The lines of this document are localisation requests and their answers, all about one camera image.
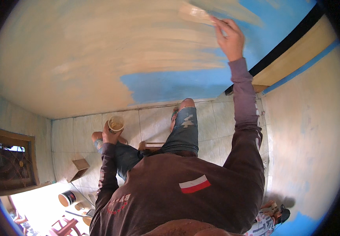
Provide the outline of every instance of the hand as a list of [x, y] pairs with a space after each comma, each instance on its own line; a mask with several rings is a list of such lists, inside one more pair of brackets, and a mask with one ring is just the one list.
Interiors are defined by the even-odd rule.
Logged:
[[103, 143], [116, 144], [117, 139], [120, 137], [123, 130], [124, 129], [120, 130], [117, 133], [111, 133], [109, 131], [108, 120], [107, 120], [106, 124], [104, 125], [103, 132], [102, 132]]
[[243, 57], [243, 45], [245, 44], [245, 36], [232, 19], [219, 20], [211, 16], [211, 21], [215, 23], [217, 43], [222, 51], [228, 57], [230, 62]]

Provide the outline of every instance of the ripped jeans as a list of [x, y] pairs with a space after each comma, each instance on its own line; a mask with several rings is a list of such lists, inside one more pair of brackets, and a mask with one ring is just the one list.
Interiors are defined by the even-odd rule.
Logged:
[[[196, 108], [185, 107], [178, 112], [178, 115], [175, 119], [174, 129], [159, 152], [174, 154], [191, 152], [194, 154], [191, 156], [197, 156], [197, 152], [199, 151], [197, 136], [198, 131]], [[98, 149], [98, 152], [100, 153], [102, 144], [102, 139], [98, 139], [94, 143]], [[130, 171], [137, 163], [139, 163], [141, 159], [142, 157], [140, 156], [137, 149], [132, 146], [117, 142], [114, 161], [117, 168], [117, 174], [124, 181], [126, 180], [126, 173]]]

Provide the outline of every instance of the painted wall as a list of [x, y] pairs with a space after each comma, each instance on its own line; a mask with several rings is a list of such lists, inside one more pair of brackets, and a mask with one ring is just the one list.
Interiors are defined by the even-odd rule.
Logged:
[[0, 129], [35, 137], [35, 154], [40, 183], [55, 180], [51, 120], [33, 114], [0, 96]]
[[291, 211], [272, 235], [311, 235], [340, 187], [340, 45], [326, 50], [262, 98], [273, 160], [267, 196]]
[[[237, 20], [250, 69], [314, 0], [195, 0]], [[0, 32], [0, 94], [48, 118], [217, 97], [230, 71], [213, 27], [178, 16], [181, 0], [20, 1]]]

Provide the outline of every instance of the brown long-sleeve shirt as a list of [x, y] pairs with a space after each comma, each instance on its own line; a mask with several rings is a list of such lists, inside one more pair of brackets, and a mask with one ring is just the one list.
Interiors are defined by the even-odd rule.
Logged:
[[206, 222], [232, 233], [250, 229], [262, 203], [261, 128], [252, 76], [244, 58], [229, 62], [235, 133], [223, 167], [165, 153], [143, 158], [120, 188], [115, 145], [103, 144], [99, 190], [90, 235], [142, 235], [177, 219]]

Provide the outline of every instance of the sleeve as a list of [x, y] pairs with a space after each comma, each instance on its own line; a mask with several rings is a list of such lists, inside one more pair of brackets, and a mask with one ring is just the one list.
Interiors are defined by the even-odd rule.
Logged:
[[264, 189], [264, 168], [259, 154], [262, 143], [261, 128], [258, 124], [259, 111], [255, 92], [251, 84], [253, 77], [247, 71], [244, 58], [229, 62], [232, 71], [234, 92], [235, 133], [232, 150], [224, 167], [238, 172]]
[[114, 144], [104, 143], [102, 146], [102, 166], [100, 168], [99, 189], [95, 203], [95, 215], [108, 203], [112, 194], [118, 189], [116, 179], [116, 165], [113, 160], [115, 154]]

